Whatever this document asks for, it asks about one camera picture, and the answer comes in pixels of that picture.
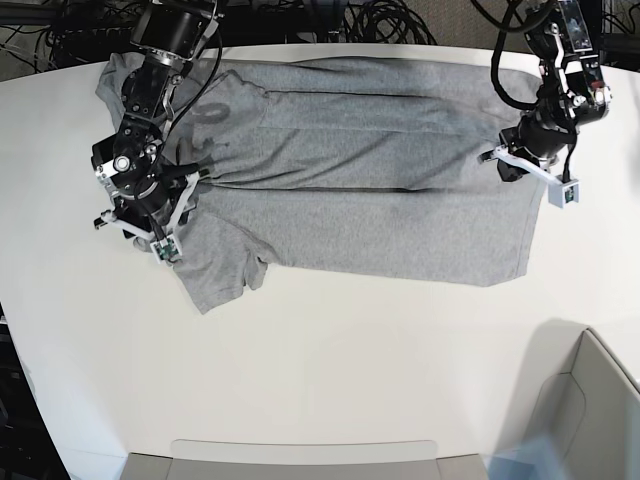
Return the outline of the grey T-shirt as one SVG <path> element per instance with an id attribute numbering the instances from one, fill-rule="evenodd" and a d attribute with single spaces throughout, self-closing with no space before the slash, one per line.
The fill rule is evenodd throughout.
<path id="1" fill-rule="evenodd" d="M 407 59 L 203 61 L 171 161 L 210 176 L 174 267 L 208 312 L 271 264 L 487 287 L 527 270 L 544 185 L 479 156 L 519 115 L 486 68 Z"/>

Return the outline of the grey bin right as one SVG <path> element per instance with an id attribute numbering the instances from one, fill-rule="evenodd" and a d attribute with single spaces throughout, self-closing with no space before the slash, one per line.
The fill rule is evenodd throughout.
<path id="1" fill-rule="evenodd" d="M 544 385 L 531 435 L 540 479 L 639 477 L 639 384 L 595 332 Z"/>

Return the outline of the grey tray bottom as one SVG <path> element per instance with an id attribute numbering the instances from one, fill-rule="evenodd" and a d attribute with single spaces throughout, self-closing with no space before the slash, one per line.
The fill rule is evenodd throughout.
<path id="1" fill-rule="evenodd" d="M 131 453 L 122 479 L 486 479 L 478 454 L 440 458 L 431 440 L 255 444 L 180 439 L 168 456 Z"/>

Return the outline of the blue translucent object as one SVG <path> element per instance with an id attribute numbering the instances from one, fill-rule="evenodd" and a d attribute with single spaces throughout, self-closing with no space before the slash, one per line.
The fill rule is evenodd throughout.
<path id="1" fill-rule="evenodd" d="M 547 435 L 525 439 L 515 448 L 484 458 L 489 479 L 551 479 L 558 462 Z"/>

